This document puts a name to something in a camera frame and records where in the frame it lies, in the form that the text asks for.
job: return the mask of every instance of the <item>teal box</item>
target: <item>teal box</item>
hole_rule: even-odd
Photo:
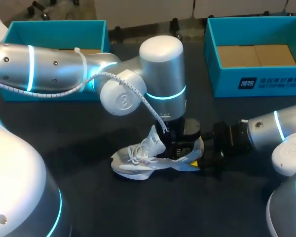
[[[15,21],[12,22],[3,40],[5,43],[17,43],[56,49],[100,49],[110,51],[110,41],[106,22],[103,20],[86,21]],[[99,96],[81,92],[54,99],[42,99],[10,91],[1,90],[5,101],[94,101]]]
[[[204,53],[215,97],[296,95],[296,66],[223,68],[218,46],[287,44],[296,62],[296,17],[209,18]]]

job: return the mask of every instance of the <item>open box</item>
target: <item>open box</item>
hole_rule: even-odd
[[[63,50],[78,47],[85,53],[110,51],[110,41],[104,20],[12,22],[3,42]],[[97,94],[90,92],[74,93],[53,99],[24,96],[6,90],[1,90],[1,94],[5,101],[99,100]]]
[[[296,17],[209,18],[204,52],[215,97],[296,95]]]

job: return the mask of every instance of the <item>white sneaker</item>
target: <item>white sneaker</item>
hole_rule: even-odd
[[[190,165],[191,162],[201,157],[204,151],[202,139],[194,144],[194,149],[187,156],[178,160],[169,158],[156,158],[166,150],[153,125],[147,138],[140,144],[131,145],[113,154],[111,167],[117,174],[136,180],[144,180],[159,169],[173,168],[179,171],[195,171],[198,168]]]

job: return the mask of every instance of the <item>shoelace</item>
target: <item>shoelace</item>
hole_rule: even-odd
[[[148,149],[143,153],[143,147],[147,148],[146,139],[144,139],[136,148],[131,151],[130,147],[127,148],[129,160],[133,164],[139,164],[141,161],[145,161],[147,163],[156,163],[158,162],[155,157],[148,157]]]

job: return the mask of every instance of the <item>black tabletop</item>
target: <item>black tabletop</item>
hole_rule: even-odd
[[[214,99],[200,43],[185,43],[187,117],[203,131],[296,104],[296,97]],[[139,45],[114,44],[121,60]],[[141,105],[124,117],[100,102],[6,103],[0,118],[42,155],[73,215],[75,236],[181,237],[270,236],[266,202],[278,185],[270,152],[232,159],[217,172],[160,170],[148,180],[115,175],[110,156],[139,143],[154,123]]]

